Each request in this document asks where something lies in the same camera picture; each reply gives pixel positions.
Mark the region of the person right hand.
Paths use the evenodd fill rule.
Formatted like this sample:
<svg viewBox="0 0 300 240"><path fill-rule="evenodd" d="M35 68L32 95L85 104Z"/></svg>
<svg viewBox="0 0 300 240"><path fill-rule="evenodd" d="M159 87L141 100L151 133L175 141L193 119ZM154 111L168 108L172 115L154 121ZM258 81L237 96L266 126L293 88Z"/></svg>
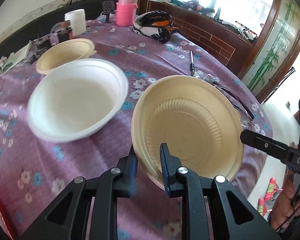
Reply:
<svg viewBox="0 0 300 240"><path fill-rule="evenodd" d="M282 191L277 197L271 212L270 224L275 230L278 228L287 228L291 221L291 219L287 219L300 215L300 199L292 205L292 198L295 194L293 177L294 173L290 169L287 169Z"/></svg>

